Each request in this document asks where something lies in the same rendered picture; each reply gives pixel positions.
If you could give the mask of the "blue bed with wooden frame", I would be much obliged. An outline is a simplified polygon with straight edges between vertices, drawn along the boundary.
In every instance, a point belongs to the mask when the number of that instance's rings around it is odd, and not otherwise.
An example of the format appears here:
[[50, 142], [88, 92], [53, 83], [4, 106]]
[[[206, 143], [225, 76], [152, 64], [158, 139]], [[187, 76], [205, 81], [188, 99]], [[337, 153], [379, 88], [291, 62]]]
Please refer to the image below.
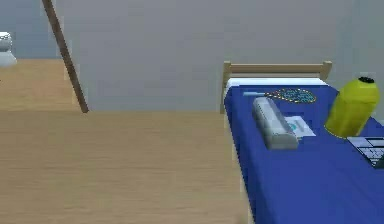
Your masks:
[[[337, 90], [322, 65], [223, 65], [220, 111], [227, 115], [255, 224], [384, 224], [384, 169], [375, 169], [345, 140], [323, 127]], [[314, 130], [296, 150], [269, 150], [251, 118], [243, 90], [303, 87], [320, 98], [312, 106], [277, 105]]]

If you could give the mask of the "white book with teal print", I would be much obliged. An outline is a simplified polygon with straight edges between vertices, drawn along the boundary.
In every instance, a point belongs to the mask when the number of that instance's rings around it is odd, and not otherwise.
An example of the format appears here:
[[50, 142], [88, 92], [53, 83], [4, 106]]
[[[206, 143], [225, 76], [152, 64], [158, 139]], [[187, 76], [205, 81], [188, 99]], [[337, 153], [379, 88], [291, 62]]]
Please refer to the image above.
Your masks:
[[301, 116], [286, 117], [285, 120], [297, 138], [311, 137], [315, 135]]

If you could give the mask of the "yellow-green bin with black top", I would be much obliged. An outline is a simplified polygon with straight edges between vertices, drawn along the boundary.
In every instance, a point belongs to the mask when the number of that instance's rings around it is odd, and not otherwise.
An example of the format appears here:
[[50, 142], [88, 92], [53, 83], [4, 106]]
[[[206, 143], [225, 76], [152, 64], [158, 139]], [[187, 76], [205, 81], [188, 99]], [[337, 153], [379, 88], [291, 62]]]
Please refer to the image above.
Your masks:
[[358, 136], [379, 101], [380, 91], [373, 78], [351, 80], [339, 90], [324, 128], [338, 138]]

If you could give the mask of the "grey long box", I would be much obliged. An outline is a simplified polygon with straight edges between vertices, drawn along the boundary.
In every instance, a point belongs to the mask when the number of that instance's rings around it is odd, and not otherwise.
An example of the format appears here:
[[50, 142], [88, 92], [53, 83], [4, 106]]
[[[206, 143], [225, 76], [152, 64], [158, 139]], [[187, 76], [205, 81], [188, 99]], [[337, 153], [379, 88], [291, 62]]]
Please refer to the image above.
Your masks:
[[255, 98], [252, 115], [268, 149], [293, 150], [298, 147], [295, 134], [272, 99]]

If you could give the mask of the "white toilet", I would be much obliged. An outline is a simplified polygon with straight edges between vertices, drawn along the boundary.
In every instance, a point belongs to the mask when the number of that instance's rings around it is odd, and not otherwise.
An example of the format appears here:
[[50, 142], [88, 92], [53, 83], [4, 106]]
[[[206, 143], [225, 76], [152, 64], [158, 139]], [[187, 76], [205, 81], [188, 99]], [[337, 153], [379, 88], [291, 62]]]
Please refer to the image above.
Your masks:
[[17, 63], [12, 53], [12, 36], [9, 32], [0, 32], [0, 67], [13, 66]]

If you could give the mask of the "brown door frame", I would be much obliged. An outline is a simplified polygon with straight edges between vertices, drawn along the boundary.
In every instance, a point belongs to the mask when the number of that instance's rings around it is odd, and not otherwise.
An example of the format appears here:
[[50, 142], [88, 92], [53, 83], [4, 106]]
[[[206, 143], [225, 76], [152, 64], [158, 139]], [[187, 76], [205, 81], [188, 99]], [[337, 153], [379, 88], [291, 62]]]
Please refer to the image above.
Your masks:
[[57, 17], [56, 11], [54, 9], [54, 5], [52, 0], [41, 0], [45, 13], [47, 15], [49, 24], [51, 26], [53, 35], [55, 37], [57, 46], [59, 48], [60, 54], [62, 56], [65, 68], [68, 72], [68, 76], [72, 85], [72, 88], [74, 90], [77, 102], [79, 104], [80, 110], [83, 113], [89, 112], [89, 107], [87, 105], [84, 93], [82, 91], [82, 87], [73, 63], [73, 60], [71, 58], [69, 48], [67, 46], [67, 43], [65, 41], [65, 37], [63, 34], [63, 31], [61, 29], [61, 25], [59, 22], [59, 19]]

